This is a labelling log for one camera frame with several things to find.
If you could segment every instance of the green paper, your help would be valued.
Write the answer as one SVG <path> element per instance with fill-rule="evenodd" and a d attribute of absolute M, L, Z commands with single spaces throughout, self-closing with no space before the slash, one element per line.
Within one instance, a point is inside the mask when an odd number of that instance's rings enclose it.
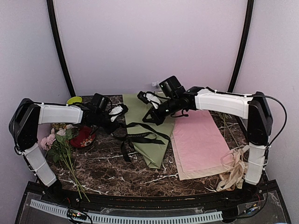
<path fill-rule="evenodd" d="M 124 94 L 123 103 L 129 108 L 129 111 L 125 114 L 126 123 L 138 122 L 143 123 L 142 119 L 147 111 L 152 107 L 151 104 L 145 104 L 137 98 L 136 94 Z M 167 117 L 163 124 L 157 126 L 152 123 L 145 123 L 155 129 L 157 132 L 161 132 L 171 136 L 174 128 L 174 118 Z M 141 126 L 135 126 L 127 128 L 128 134 L 138 134 L 148 132 Z M 157 135 L 157 139 L 162 140 L 165 145 L 153 144 L 153 143 L 133 143 L 134 148 L 143 158 L 149 168 L 160 169 L 162 161 L 167 149 L 168 140 Z"/>

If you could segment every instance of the brown marble surface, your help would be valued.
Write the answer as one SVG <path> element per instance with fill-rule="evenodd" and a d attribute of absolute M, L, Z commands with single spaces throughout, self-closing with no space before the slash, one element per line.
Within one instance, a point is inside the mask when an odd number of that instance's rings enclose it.
<path fill-rule="evenodd" d="M 110 98 L 113 106 L 122 102 L 122 96 Z M 91 97 L 84 97 L 83 102 L 90 100 Z M 228 128 L 224 128 L 220 115 L 215 112 L 211 112 L 211 115 L 230 149 L 246 145 L 243 133 L 233 116 L 227 115 Z M 124 116 L 118 119 L 125 123 Z M 126 132 L 126 129 L 119 129 L 116 133 Z M 120 141 L 99 129 L 90 146 L 73 150 L 76 175 L 86 192 L 112 196 L 184 196 L 210 193 L 220 181 L 218 175 L 180 181 L 171 143 L 167 147 L 161 169 L 148 168 L 143 157 L 129 147 L 127 149 L 132 163 L 126 163 L 120 146 Z M 64 189 L 77 190 L 65 167 L 53 163 L 51 159 L 48 162 Z"/>

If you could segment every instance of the pink paper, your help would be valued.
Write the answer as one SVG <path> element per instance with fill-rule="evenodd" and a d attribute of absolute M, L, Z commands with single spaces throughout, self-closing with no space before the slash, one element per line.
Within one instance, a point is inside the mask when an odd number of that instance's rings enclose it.
<path fill-rule="evenodd" d="M 221 157 L 229 151 L 209 111 L 189 111 L 189 117 L 176 119 L 173 130 L 179 160 L 184 172 L 222 166 Z M 233 161 L 226 157 L 224 163 Z"/>

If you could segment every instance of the beige ribbon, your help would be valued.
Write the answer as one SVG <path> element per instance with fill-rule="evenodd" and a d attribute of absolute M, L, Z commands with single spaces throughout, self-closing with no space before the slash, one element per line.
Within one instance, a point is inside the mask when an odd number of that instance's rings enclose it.
<path fill-rule="evenodd" d="M 248 163 L 243 161 L 243 154 L 248 149 L 248 145 L 244 148 L 232 149 L 221 158 L 221 163 L 227 172 L 219 174 L 221 181 L 217 186 L 217 191 L 232 191 L 236 187 L 242 189 L 244 177 L 248 169 Z M 232 154 L 235 159 L 233 164 L 224 164 L 223 159 L 230 154 Z"/>

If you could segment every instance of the yellow-green cup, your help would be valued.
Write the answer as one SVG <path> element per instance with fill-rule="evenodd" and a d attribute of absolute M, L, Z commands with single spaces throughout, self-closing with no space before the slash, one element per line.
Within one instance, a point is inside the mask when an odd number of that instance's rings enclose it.
<path fill-rule="evenodd" d="M 72 97 L 67 102 L 68 105 L 72 105 L 73 103 L 82 103 L 81 97 Z"/>

